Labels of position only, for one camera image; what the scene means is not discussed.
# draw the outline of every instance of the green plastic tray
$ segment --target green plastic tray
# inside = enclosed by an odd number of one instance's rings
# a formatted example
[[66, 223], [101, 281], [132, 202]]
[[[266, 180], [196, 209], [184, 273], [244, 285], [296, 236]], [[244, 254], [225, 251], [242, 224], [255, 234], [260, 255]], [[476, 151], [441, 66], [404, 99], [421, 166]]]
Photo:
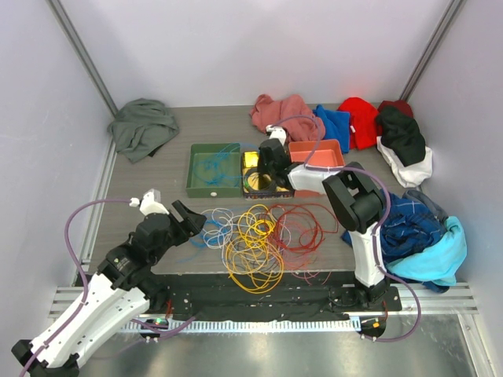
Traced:
[[[222, 150], [229, 152], [223, 158], [222, 154], [218, 154]], [[239, 143], [193, 144], [190, 148], [187, 195], [189, 198], [241, 196], [240, 166]]]

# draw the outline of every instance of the gray floor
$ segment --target gray floor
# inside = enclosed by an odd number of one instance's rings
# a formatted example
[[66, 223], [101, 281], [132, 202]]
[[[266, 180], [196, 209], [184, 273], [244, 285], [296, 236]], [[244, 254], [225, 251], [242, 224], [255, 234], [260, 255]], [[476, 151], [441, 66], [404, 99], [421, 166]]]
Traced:
[[[406, 332], [414, 317], [390, 317], [385, 337]], [[118, 353], [139, 335], [116, 335], [95, 357]], [[426, 316], [409, 339], [376, 344], [357, 334], [179, 335], [140, 344], [104, 361], [91, 358], [82, 377], [476, 377], [457, 316]]]
[[[187, 171], [189, 169], [190, 146], [194, 143], [244, 142], [259, 145], [266, 139], [251, 125], [248, 116], [249, 106], [211, 107], [211, 108], [174, 108], [173, 113], [180, 125], [180, 134], [164, 145], [153, 158], [147, 157], [134, 165], [124, 156], [118, 155], [113, 170], [109, 198], [130, 198], [141, 196], [151, 188], [159, 189], [165, 205], [180, 199], [187, 207], [201, 211], [215, 207], [242, 207], [255, 203], [275, 203], [274, 200], [250, 201], [235, 199], [190, 199], [185, 193]], [[379, 175], [390, 191], [403, 192], [390, 168], [375, 148], [364, 151], [351, 151], [344, 156], [345, 162], [359, 161], [363, 167]], [[319, 199], [285, 199], [289, 203], [319, 202], [329, 206], [325, 197]], [[318, 220], [331, 224], [323, 210], [316, 210]], [[122, 243], [130, 231], [142, 220], [138, 210], [122, 204], [107, 204], [103, 211], [96, 246], [90, 264], [90, 271], [96, 271], [97, 265], [105, 254]], [[193, 256], [197, 248], [186, 243], [170, 249], [154, 273], [218, 273], [224, 272], [219, 253], [203, 250], [190, 262], [177, 260]], [[329, 235], [319, 248], [318, 259], [308, 269], [352, 270], [354, 257], [351, 249], [338, 235]]]

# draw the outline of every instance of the pink cloth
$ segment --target pink cloth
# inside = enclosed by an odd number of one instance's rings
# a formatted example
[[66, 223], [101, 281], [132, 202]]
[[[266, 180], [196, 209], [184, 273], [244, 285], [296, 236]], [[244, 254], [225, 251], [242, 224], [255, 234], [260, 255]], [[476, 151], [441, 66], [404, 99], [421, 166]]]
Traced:
[[[302, 97], [298, 94], [286, 98], [282, 101], [273, 101], [267, 94], [262, 94], [257, 98], [255, 106], [250, 111], [251, 122], [259, 131], [265, 133], [266, 127], [280, 119], [291, 115], [307, 115], [314, 117], [313, 112], [307, 107]], [[323, 121], [316, 117], [321, 127], [321, 139], [325, 136], [325, 125]], [[309, 141], [318, 139], [318, 128], [309, 119], [290, 119], [280, 125], [287, 132], [287, 141]]]

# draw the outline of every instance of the robotic arm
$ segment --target robotic arm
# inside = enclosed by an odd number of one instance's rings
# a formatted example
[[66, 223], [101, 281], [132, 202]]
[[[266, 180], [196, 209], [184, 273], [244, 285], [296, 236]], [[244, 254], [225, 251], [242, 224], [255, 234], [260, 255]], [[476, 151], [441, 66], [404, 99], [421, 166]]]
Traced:
[[172, 203], [182, 221], [160, 203], [159, 192], [147, 192], [143, 200], [132, 199], [145, 215], [129, 239], [110, 250], [89, 282], [84, 307], [50, 345], [46, 340], [75, 312], [83, 293], [63, 315], [37, 338], [20, 340], [12, 352], [25, 365], [33, 353], [45, 347], [28, 369], [32, 377], [74, 377], [90, 356], [124, 324], [145, 311], [159, 310], [169, 291], [151, 268], [167, 249], [198, 234], [206, 217], [189, 210], [179, 200]]
[[[326, 193], [334, 214], [351, 236], [358, 300], [364, 306], [372, 305], [379, 303], [389, 288], [389, 280], [376, 265], [372, 242], [385, 201], [372, 180], [358, 172], [362, 165], [349, 163], [346, 167], [354, 170], [308, 170], [302, 163], [292, 163], [278, 139], [266, 140], [259, 148], [260, 174], [269, 175], [280, 187]], [[378, 232], [377, 255], [382, 266]]]

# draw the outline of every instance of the yellow wire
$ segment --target yellow wire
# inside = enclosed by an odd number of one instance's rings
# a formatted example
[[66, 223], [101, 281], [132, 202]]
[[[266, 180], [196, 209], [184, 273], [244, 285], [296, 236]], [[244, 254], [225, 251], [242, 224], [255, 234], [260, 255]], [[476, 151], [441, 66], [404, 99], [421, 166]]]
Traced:
[[229, 276], [246, 292], [267, 293], [283, 277], [283, 258], [268, 240], [275, 226], [276, 219], [269, 213], [269, 208], [256, 204], [239, 217], [230, 242], [225, 245], [224, 263]]

